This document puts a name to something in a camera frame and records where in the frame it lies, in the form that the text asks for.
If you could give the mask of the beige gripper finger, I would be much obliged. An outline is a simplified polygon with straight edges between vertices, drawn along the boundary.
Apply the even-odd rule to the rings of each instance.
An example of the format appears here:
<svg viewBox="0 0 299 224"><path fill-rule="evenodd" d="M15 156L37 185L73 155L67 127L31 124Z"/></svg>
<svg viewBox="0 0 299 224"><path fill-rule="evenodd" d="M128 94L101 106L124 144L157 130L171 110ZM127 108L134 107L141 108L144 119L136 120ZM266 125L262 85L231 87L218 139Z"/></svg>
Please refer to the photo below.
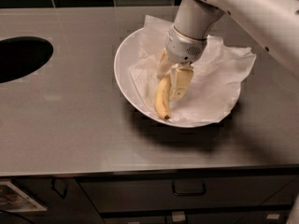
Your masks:
<svg viewBox="0 0 299 224"><path fill-rule="evenodd" d="M180 100L189 88L193 77L191 65L177 65L170 69L170 99Z"/></svg>
<svg viewBox="0 0 299 224"><path fill-rule="evenodd" d="M169 60L166 49L164 49L156 66L157 78L162 79L173 65L174 63Z"/></svg>

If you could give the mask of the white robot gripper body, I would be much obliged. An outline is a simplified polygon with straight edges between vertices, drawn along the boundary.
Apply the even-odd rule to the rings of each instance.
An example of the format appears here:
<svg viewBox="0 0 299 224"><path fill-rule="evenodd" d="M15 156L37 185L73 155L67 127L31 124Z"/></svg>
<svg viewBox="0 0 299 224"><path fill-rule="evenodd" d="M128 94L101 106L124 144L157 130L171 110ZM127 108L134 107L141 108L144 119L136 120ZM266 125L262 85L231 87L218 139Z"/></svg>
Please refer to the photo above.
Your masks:
<svg viewBox="0 0 299 224"><path fill-rule="evenodd" d="M172 25L166 36L165 50L172 63L194 63L201 58L206 44L206 39L188 38Z"/></svg>

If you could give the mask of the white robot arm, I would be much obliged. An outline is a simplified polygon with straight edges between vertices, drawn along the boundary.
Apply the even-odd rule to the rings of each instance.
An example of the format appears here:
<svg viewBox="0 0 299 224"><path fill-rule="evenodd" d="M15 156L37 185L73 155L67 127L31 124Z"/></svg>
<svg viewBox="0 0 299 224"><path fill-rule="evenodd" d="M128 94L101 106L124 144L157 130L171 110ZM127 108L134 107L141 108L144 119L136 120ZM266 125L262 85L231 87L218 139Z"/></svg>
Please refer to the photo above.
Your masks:
<svg viewBox="0 0 299 224"><path fill-rule="evenodd" d="M157 65L163 78L175 64L190 66L206 48L213 24L228 14L293 75L299 75L299 0L181 0Z"/></svg>

